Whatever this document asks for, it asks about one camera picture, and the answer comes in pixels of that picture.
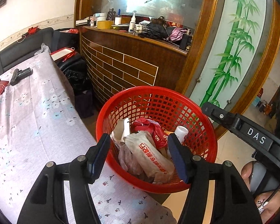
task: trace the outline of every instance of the white bottle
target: white bottle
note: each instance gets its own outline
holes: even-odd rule
[[[134,15],[132,16],[132,19],[130,21],[129,32],[134,32],[135,24],[136,24],[136,17],[135,17],[135,13],[134,13]]]
[[[178,138],[180,143],[184,142],[184,138],[186,137],[186,135],[189,133],[189,130],[186,127],[183,127],[181,125],[179,125],[178,127],[176,127],[175,129],[175,135]],[[171,158],[171,154],[169,149],[167,150],[167,155],[169,158]]]

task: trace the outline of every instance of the red plastic basket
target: red plastic basket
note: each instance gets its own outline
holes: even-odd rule
[[[217,139],[210,120],[198,105],[180,93],[151,86],[132,87],[117,93],[105,103],[99,113],[96,123],[97,141],[103,133],[110,134],[119,119],[126,117],[129,117],[131,123],[139,117],[150,118],[159,122],[163,130],[172,132],[182,125],[189,130],[184,143],[190,150],[209,162],[216,160]],[[107,163],[127,182],[144,191],[168,194],[186,190],[190,186],[180,180],[176,172],[166,184],[141,181],[121,168],[118,152],[115,144],[111,143]]]

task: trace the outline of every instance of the human hand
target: human hand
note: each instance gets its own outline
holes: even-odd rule
[[[249,177],[252,173],[252,166],[253,166],[253,161],[243,166],[241,171],[241,176],[249,190],[250,190]],[[268,199],[272,193],[273,191],[269,191],[258,195],[255,198],[256,206],[259,207],[261,204],[263,204],[263,202],[265,202],[266,199]],[[263,207],[264,211],[260,214],[262,223],[265,224],[272,217],[272,215],[279,209],[279,207],[280,207],[280,190],[273,196],[273,198],[268,202],[268,204]]]

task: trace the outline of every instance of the screw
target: screw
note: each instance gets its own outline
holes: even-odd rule
[[[224,164],[225,164],[227,167],[231,167],[231,166],[232,166],[232,162],[231,162],[231,161],[225,161]]]
[[[84,161],[86,157],[84,155],[78,156],[78,161]]]
[[[53,161],[47,162],[47,164],[46,164],[47,167],[52,167],[53,165],[54,165]]]
[[[194,161],[200,161],[200,160],[201,160],[201,156],[194,155],[194,156],[193,156],[193,160],[194,160]]]

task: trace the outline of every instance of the bed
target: bed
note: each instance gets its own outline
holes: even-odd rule
[[[18,64],[0,79],[10,81],[16,68],[27,67],[33,74],[7,86],[0,97],[0,210],[12,224],[47,162],[70,162],[96,144],[73,106],[72,88],[48,53]],[[64,189],[68,221],[75,223],[69,182]],[[90,192],[102,223],[176,223],[170,210],[106,163]]]

